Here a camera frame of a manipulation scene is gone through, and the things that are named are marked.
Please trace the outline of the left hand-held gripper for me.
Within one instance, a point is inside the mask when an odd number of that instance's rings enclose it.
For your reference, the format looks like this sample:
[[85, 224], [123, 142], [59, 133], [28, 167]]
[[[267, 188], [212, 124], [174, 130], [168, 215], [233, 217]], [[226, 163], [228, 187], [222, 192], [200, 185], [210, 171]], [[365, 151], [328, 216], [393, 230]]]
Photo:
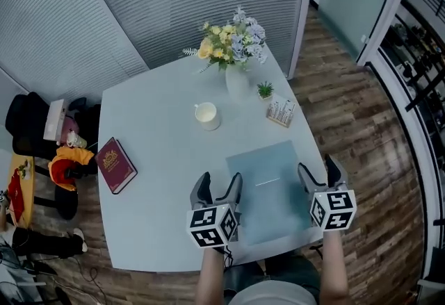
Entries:
[[201, 249], [228, 246], [238, 241], [236, 207], [241, 199], [243, 177], [237, 172], [226, 193], [213, 204], [210, 191], [211, 177], [205, 172], [190, 194], [192, 210], [187, 212], [186, 230]]

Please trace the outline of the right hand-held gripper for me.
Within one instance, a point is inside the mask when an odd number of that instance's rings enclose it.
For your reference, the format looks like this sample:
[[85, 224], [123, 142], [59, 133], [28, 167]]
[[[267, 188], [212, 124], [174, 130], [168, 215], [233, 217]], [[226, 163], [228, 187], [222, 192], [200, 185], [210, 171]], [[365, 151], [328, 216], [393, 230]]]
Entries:
[[335, 157], [326, 154], [325, 165], [327, 184], [317, 182], [306, 165], [298, 164], [298, 175], [311, 202], [311, 226], [322, 231], [344, 231], [357, 212], [355, 192], [348, 188], [348, 173]]

